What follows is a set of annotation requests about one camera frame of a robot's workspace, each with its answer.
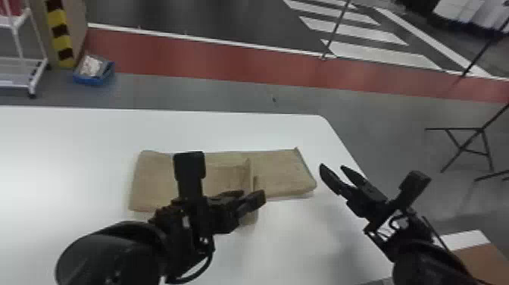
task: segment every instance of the white table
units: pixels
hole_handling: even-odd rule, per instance
[[[299,147],[318,187],[268,202],[253,227],[218,236],[196,284],[360,284],[392,265],[321,182],[318,165],[359,167],[319,116],[0,107],[0,284],[54,284],[58,256],[127,210],[136,157]]]

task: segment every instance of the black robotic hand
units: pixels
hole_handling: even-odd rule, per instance
[[[364,233],[394,262],[392,279],[395,285],[474,285],[463,263],[445,244],[433,242],[434,229],[421,220],[411,205],[424,191],[431,179],[419,171],[410,172],[399,189],[398,197],[388,200],[368,180],[346,166],[345,176],[354,184],[348,185],[324,164],[320,165],[323,182],[336,194],[343,196],[346,205],[360,218],[366,218]],[[389,221],[390,233],[380,232]]]
[[[213,235],[231,233],[240,218],[265,204],[263,190],[203,196],[203,152],[176,154],[173,163],[179,197],[148,223],[120,222],[72,243],[58,259],[58,285],[157,285],[161,277],[166,283],[189,282],[211,263]],[[183,277],[203,260],[196,272]]]

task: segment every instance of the tripod stand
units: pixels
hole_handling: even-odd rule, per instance
[[[502,114],[504,112],[506,112],[506,110],[508,108],[509,108],[509,103],[506,104],[500,111],[498,111],[497,114],[495,114],[495,116],[493,116],[491,119],[489,119],[487,122],[485,122],[481,127],[430,127],[430,128],[426,128],[426,130],[443,130],[443,131],[445,131],[445,133],[447,133],[447,135],[451,139],[452,143],[454,143],[454,145],[457,147],[456,154],[440,170],[440,173],[444,173],[463,152],[468,152],[468,153],[472,153],[474,155],[481,155],[481,156],[486,157],[486,159],[488,160],[489,170],[491,172],[495,171],[495,168],[493,167],[492,153],[490,152],[488,139],[486,137],[486,128],[489,127],[491,124],[493,124],[493,122],[495,122],[500,116],[502,116]],[[454,131],[454,130],[469,130],[469,131],[473,131],[474,133],[464,143],[460,144],[458,142],[458,140],[452,134],[452,131]],[[477,138],[478,136],[481,136],[481,138],[482,138],[482,142],[484,144],[484,152],[478,152],[478,151],[475,151],[472,149],[468,149],[470,144],[472,144],[473,141],[475,140],[475,138]],[[505,174],[509,174],[509,171],[502,171],[502,172],[499,172],[496,174],[490,174],[490,175],[485,175],[483,177],[478,177],[475,179],[475,181],[481,181],[481,180],[485,180],[485,179],[489,179],[492,177],[497,177],[497,176],[501,176],[501,175],[505,175]]]

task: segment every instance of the blue tray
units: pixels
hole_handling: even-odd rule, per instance
[[[106,67],[106,71],[102,74],[101,77],[88,77],[78,74],[76,71],[73,72],[74,82],[92,86],[100,86],[104,84],[108,78],[111,77],[115,73],[115,63],[113,61],[108,62],[108,66]]]

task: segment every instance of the folded fabric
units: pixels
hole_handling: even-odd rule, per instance
[[[228,190],[253,191],[253,175],[248,159],[224,161],[208,158],[203,190],[206,196],[215,196]],[[133,179],[129,209],[133,211],[154,211],[169,205],[178,196],[172,155],[143,151],[139,154]]]
[[[301,196],[317,186],[297,148],[268,152],[211,152],[205,154],[203,190],[215,196],[242,189],[263,189],[267,198]],[[171,154],[142,151],[133,179],[129,209],[154,211],[178,196]],[[253,215],[247,220],[253,221]]]

